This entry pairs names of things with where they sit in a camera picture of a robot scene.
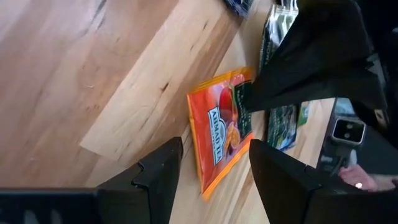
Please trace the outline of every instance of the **orange tea packet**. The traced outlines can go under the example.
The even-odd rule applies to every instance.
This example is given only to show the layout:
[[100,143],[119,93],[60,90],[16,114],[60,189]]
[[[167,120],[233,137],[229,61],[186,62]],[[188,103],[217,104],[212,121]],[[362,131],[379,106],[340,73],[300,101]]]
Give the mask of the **orange tea packet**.
[[214,77],[188,94],[201,193],[205,200],[248,151],[253,138],[251,114],[243,107],[252,70],[241,68]]

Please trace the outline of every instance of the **finger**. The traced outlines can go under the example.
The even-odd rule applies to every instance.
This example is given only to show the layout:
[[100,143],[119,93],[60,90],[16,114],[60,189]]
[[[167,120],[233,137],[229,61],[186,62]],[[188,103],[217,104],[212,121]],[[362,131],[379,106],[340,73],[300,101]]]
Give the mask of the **finger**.
[[360,165],[357,165],[354,169],[362,175],[369,175]]
[[342,168],[340,169],[340,172],[341,172],[341,173],[352,172],[353,170],[356,170],[357,168],[358,168],[358,165],[349,166],[349,167],[347,167],[347,168],[342,167]]
[[355,177],[355,178],[351,178],[351,179],[343,179],[343,181],[352,186],[355,186],[357,183],[363,184],[363,179],[361,177]]
[[351,172],[340,173],[339,176],[344,179],[352,179],[357,176],[364,176],[364,174],[357,172],[355,170],[352,170]]

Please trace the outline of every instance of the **wooden surface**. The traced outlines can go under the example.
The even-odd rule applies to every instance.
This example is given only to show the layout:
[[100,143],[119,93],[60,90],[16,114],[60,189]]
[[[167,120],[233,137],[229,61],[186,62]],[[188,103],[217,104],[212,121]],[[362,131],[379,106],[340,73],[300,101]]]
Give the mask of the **wooden surface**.
[[[182,136],[170,222],[266,223],[248,155],[202,200],[185,95],[257,68],[270,6],[242,21],[219,0],[0,1],[0,186],[96,186]],[[331,105],[314,102],[288,154],[316,162]]]

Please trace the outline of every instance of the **fruit image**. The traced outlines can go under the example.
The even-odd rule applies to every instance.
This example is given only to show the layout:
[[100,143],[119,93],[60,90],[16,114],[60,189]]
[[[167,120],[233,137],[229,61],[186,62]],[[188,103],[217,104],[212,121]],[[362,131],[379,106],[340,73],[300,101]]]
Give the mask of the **fruit image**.
[[231,122],[227,129],[226,141],[224,145],[225,155],[231,155],[233,150],[241,143],[241,137],[239,130],[235,127],[234,123]]
[[201,106],[207,106],[209,108],[214,108],[217,106],[216,99],[214,99],[214,91],[209,88],[207,89],[207,94],[202,95],[203,99],[200,102]]
[[224,121],[238,121],[238,109],[236,109],[233,101],[233,90],[228,86],[221,91],[219,107],[221,117]]
[[231,129],[228,129],[228,136],[231,136],[231,141],[229,142],[230,145],[233,148],[236,148],[239,146],[239,143],[241,143],[241,137],[239,135],[239,130],[235,128],[235,126],[232,126]]
[[232,89],[230,87],[223,88],[220,94],[220,111],[232,111],[232,100]]

